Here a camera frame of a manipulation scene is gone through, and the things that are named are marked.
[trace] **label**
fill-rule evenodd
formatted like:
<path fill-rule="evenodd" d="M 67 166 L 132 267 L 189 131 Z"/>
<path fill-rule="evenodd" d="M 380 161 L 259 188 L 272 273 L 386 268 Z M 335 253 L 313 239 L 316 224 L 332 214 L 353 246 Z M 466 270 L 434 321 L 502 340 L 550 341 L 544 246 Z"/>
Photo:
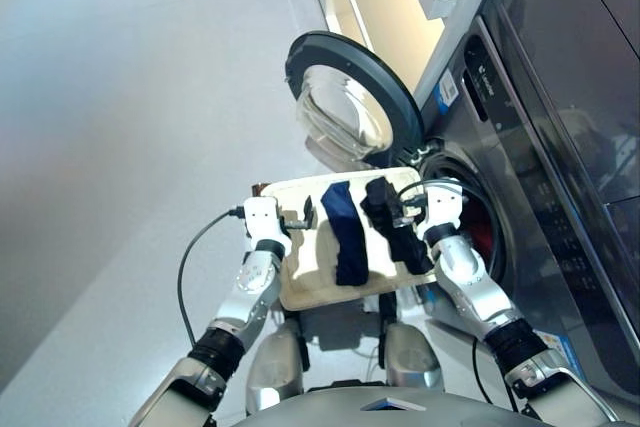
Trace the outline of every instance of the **label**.
<path fill-rule="evenodd" d="M 547 344 L 547 347 L 560 352 L 567 363 L 571 366 L 571 369 L 578 374 L 578 377 L 586 382 L 587 379 L 584 378 L 584 372 L 580 367 L 576 353 L 574 352 L 573 347 L 571 347 L 571 343 L 567 336 L 550 334 L 548 332 L 542 332 L 541 330 L 534 330 L 534 332 L 540 336 L 545 344 Z"/>
<path fill-rule="evenodd" d="M 458 98 L 458 87 L 453 80 L 453 75 L 449 69 L 444 71 L 440 82 L 433 89 L 433 95 L 438 103 L 438 110 L 442 115 L 446 114 L 453 104 L 454 100 Z"/>

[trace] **cloth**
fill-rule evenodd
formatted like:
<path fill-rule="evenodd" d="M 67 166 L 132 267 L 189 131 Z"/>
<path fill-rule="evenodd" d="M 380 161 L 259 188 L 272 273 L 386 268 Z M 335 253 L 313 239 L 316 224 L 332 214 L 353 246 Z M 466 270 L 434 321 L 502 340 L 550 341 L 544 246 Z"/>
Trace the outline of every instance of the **cloth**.
<path fill-rule="evenodd" d="M 366 284 L 369 280 L 366 242 L 358 211 L 349 193 L 349 182 L 331 184 L 320 201 L 340 245 L 336 284 Z"/>
<path fill-rule="evenodd" d="M 404 262 L 413 275 L 420 275 L 433 268 L 427 257 L 427 247 L 416 237 L 411 225 L 395 228 L 394 217 L 402 217 L 402 204 L 396 189 L 386 178 L 373 179 L 366 186 L 367 196 L 360 203 L 373 228 L 389 242 L 391 260 Z"/>

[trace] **black cable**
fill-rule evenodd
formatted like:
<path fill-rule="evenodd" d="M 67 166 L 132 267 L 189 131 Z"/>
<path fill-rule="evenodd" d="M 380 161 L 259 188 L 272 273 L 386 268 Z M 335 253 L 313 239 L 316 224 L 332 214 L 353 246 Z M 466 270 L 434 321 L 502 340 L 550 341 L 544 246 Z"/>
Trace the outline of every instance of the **black cable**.
<path fill-rule="evenodd" d="M 460 182 L 458 180 L 453 180 L 453 179 L 423 179 L 403 187 L 400 190 L 400 192 L 398 192 L 398 197 L 402 197 L 402 194 L 404 194 L 405 192 L 415 187 L 425 186 L 425 185 L 439 185 L 445 190 L 448 190 L 450 192 L 455 192 L 456 194 L 459 193 L 454 188 L 448 187 L 447 184 L 451 186 L 455 185 L 456 187 L 461 187 L 463 191 L 469 192 L 476 199 L 478 199 L 480 203 L 482 203 L 483 207 L 487 211 L 487 214 L 489 215 L 489 222 L 491 223 L 491 238 L 493 239 L 493 241 L 491 245 L 491 255 L 489 256 L 487 272 L 489 273 L 489 275 L 491 275 L 496 269 L 496 259 L 497 259 L 498 250 L 499 250 L 498 243 L 499 243 L 500 231 L 499 231 L 499 224 L 498 224 L 498 216 L 496 215 L 495 209 L 491 205 L 491 202 L 489 202 L 489 199 L 480 190 L 476 189 L 475 187 L 469 184 L 465 184 L 463 182 Z M 495 280 L 496 282 L 499 283 L 502 279 L 499 278 Z"/>
<path fill-rule="evenodd" d="M 177 282 L 177 284 L 178 284 L 177 285 L 177 287 L 178 287 L 178 305 L 180 306 L 180 314 L 182 315 L 182 321 L 184 322 L 184 327 L 185 327 L 185 329 L 187 329 L 187 335 L 189 336 L 189 342 L 191 342 L 191 347 L 196 345 L 196 338 L 193 336 L 193 329 L 191 328 L 191 322 L 189 322 L 189 317 L 187 316 L 187 311 L 184 308 L 184 299 L 182 297 L 182 274 L 184 273 L 184 266 L 187 263 L 187 257 L 189 257 L 189 253 L 191 252 L 191 249 L 196 244 L 196 242 L 198 242 L 198 240 L 200 240 L 200 237 L 202 237 L 211 227 L 216 225 L 218 222 L 220 222 L 222 219 L 224 219 L 227 215 L 231 215 L 233 213 L 234 213 L 234 210 L 229 210 L 229 211 L 225 212 L 224 214 L 220 214 L 218 217 L 216 217 L 211 222 L 209 222 L 207 225 L 205 225 L 200 230 L 200 232 L 198 232 L 193 237 L 193 239 L 191 239 L 191 242 L 189 242 L 189 245 L 187 245 L 187 248 L 185 249 L 184 254 L 182 255 L 182 260 L 180 261 L 180 268 L 178 269 L 178 282 Z"/>
<path fill-rule="evenodd" d="M 477 359 L 477 350 L 478 350 L 478 339 L 473 339 L 473 345 L 471 346 L 471 362 L 473 363 L 473 375 L 476 377 L 476 384 L 478 384 L 478 388 L 484 397 L 484 400 L 487 401 L 488 404 L 493 404 L 491 399 L 487 395 L 487 392 L 484 390 L 482 386 L 482 381 L 480 380 L 480 374 L 478 373 L 478 359 Z"/>
<path fill-rule="evenodd" d="M 520 411 L 518 410 L 518 404 L 516 404 L 516 399 L 513 397 L 513 392 L 511 391 L 511 387 L 507 382 L 504 382 L 504 388 L 507 390 L 507 397 L 509 397 L 509 403 L 511 404 L 511 410 L 513 410 L 516 414 Z"/>

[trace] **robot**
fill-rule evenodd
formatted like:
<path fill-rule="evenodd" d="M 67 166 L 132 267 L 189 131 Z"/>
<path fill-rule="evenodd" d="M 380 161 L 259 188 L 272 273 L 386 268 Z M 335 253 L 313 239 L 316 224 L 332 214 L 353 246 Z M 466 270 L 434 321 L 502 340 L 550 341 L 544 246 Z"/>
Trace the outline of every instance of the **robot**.
<path fill-rule="evenodd" d="M 250 415 L 237 425 L 630 425 L 620 422 L 564 358 L 547 348 L 488 275 L 482 257 L 457 229 L 462 189 L 431 183 L 425 191 L 431 200 L 429 216 L 417 231 L 431 248 L 436 282 L 469 332 L 490 349 L 506 384 L 527 399 L 526 415 L 444 393 L 428 342 L 420 331 L 397 321 L 385 328 L 387 385 L 338 383 L 304 393 L 299 326 L 288 319 L 256 353 L 246 386 Z M 438 196 L 447 202 L 434 201 Z M 292 246 L 287 229 L 305 228 L 309 222 L 284 222 L 273 197 L 249 198 L 235 214 L 245 221 L 250 247 L 234 285 L 204 335 L 135 414 L 132 427 L 216 425 L 212 413 L 226 384 L 278 299 L 281 263 Z M 408 349 L 421 352 L 426 361 L 410 362 L 402 355 Z M 389 410 L 404 412 L 382 412 Z"/>

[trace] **tray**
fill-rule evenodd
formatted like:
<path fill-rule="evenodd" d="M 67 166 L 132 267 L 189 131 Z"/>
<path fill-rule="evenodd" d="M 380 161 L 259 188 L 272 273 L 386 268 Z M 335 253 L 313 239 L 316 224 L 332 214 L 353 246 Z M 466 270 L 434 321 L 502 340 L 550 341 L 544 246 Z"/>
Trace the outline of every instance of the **tray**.
<path fill-rule="evenodd" d="M 371 226 L 360 207 L 366 196 L 366 184 L 380 176 L 392 183 L 396 191 L 420 180 L 417 171 L 409 167 L 329 174 L 304 179 L 277 182 L 267 186 L 260 195 L 278 199 L 286 220 L 303 217 L 307 196 L 314 206 L 313 228 L 291 232 L 293 248 L 282 264 L 280 302 L 288 310 L 305 310 L 321 305 L 345 302 L 368 295 L 391 292 L 401 287 L 424 284 L 432 275 L 412 275 L 404 262 L 393 262 L 389 244 Z M 336 240 L 320 198 L 334 182 L 350 182 L 349 191 L 356 206 L 365 234 L 369 281 L 361 286 L 341 286 L 335 283 L 339 244 Z"/>

